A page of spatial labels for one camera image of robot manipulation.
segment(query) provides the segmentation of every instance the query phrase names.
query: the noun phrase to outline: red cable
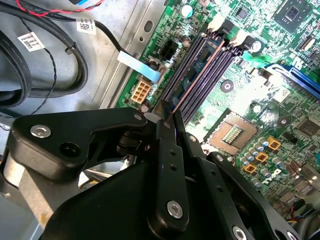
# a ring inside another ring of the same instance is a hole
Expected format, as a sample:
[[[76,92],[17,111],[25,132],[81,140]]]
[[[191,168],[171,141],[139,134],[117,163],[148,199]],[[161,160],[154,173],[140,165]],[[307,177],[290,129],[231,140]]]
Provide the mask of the red cable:
[[[60,14],[72,14],[72,13],[82,13],[82,12],[88,12],[91,11],[92,9],[94,9],[95,7],[98,7],[99,5],[101,5],[105,0],[100,0],[99,2],[97,2],[95,5],[93,6],[89,6],[87,8],[80,8],[80,9],[75,9],[75,10],[60,10],[60,9],[51,9],[48,12],[44,12],[44,13],[36,13],[34,11],[30,11],[30,10],[26,10],[21,4],[20,4],[20,0],[15,0],[16,5],[24,12],[28,12],[31,15],[34,15],[36,17],[45,17],[47,16],[49,13],[60,13]]]

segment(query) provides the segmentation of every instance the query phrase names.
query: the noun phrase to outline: ram slot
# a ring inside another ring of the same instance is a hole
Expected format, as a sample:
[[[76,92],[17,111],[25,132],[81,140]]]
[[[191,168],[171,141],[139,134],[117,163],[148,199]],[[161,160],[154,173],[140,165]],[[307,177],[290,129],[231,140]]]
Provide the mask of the ram slot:
[[[178,85],[182,81],[182,79],[187,74],[191,64],[195,61],[196,57],[198,56],[199,52],[205,45],[208,37],[204,33],[200,33],[198,37],[195,39],[194,43],[191,45],[190,50],[183,58],[182,63],[175,71],[174,75],[168,81],[167,86],[165,86],[165,90],[162,94],[162,99],[169,101],[169,98],[173,94],[173,92],[177,89]]]
[[[217,82],[220,80],[222,75],[235,60],[235,57],[236,55],[234,55],[233,52],[227,50],[223,52],[220,58],[214,63],[212,66],[212,71],[208,75],[208,80],[198,86],[196,94],[191,96],[189,104],[187,103],[184,110],[181,111],[185,123],[188,123],[191,120],[196,111],[200,108],[202,103],[213,90]]]

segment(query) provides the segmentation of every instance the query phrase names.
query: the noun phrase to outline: barcode label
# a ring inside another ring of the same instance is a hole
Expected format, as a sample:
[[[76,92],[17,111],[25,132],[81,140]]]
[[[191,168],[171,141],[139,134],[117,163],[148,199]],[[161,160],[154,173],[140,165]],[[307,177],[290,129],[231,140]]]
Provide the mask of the barcode label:
[[[29,52],[44,49],[45,46],[34,32],[18,37],[19,41],[28,49]]]
[[[86,34],[97,34],[97,28],[94,20],[91,19],[77,19],[76,30]]]
[[[276,92],[276,94],[273,96],[273,99],[278,101],[279,103],[282,103],[289,94],[290,91],[285,87],[282,87]]]

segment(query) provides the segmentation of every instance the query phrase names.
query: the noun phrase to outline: white label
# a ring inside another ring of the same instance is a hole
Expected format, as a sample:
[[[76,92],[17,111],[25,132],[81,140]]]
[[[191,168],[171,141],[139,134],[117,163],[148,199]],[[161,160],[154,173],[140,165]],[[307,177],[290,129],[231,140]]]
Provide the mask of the white label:
[[[273,96],[273,99],[278,101],[279,103],[282,103],[289,94],[290,91],[285,87],[282,87],[276,92],[276,94]]]
[[[28,49],[29,52],[45,48],[45,45],[43,45],[34,32],[19,36],[18,39],[26,47],[26,49]]]
[[[91,19],[77,19],[76,30],[85,34],[97,34],[97,28],[94,20]]]
[[[271,177],[269,177],[269,178],[266,178],[263,182],[262,182],[262,184],[269,184],[271,181],[272,181],[272,179],[274,179],[278,174],[280,174],[282,172],[282,170],[281,169],[276,169],[276,170],[274,170],[274,172],[271,174]]]
[[[303,64],[304,64],[304,61],[302,61],[300,57],[296,56],[293,59],[292,65],[295,66],[295,68],[297,68],[298,70],[302,69]]]

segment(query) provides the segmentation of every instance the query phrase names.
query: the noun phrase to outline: chip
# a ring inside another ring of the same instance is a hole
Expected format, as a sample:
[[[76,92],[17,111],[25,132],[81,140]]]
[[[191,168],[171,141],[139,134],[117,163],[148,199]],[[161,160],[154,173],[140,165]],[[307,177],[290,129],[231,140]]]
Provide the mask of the chip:
[[[288,33],[293,33],[311,10],[306,0],[287,0],[276,11],[273,19]]]
[[[320,130],[320,126],[310,119],[305,119],[298,125],[297,129],[303,135],[307,137],[312,137],[313,135],[317,134],[317,132]]]
[[[247,13],[247,10],[246,10],[245,8],[240,7],[239,10],[238,10],[238,12],[236,13],[236,15],[237,15],[239,18],[244,19],[244,18],[248,15],[248,13]]]

